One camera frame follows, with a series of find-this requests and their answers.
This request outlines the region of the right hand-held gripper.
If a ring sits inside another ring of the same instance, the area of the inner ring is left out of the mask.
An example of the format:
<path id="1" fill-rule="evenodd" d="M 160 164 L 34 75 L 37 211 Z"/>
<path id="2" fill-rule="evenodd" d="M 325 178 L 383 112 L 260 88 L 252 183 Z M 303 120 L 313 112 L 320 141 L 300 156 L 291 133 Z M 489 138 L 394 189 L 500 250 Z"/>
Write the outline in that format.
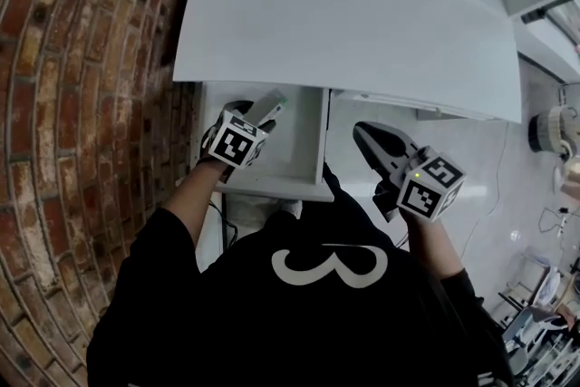
<path id="1" fill-rule="evenodd" d="M 359 121 L 353 127 L 353 139 L 370 168 L 383 173 L 372 201 L 388 221 L 400 210 L 434 222 L 463 186 L 466 172 L 455 161 L 430 146 L 419 149 L 397 128 Z"/>

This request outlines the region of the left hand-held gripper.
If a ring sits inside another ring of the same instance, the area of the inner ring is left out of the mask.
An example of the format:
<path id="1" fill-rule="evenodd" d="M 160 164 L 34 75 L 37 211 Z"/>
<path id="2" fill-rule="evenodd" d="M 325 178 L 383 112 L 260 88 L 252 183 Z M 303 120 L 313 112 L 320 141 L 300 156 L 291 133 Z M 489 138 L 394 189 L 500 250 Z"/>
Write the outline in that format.
<path id="1" fill-rule="evenodd" d="M 202 137 L 200 158 L 216 159 L 233 169 L 246 168 L 259 155 L 284 110 L 285 96 L 279 89 L 255 102 L 227 103 Z"/>

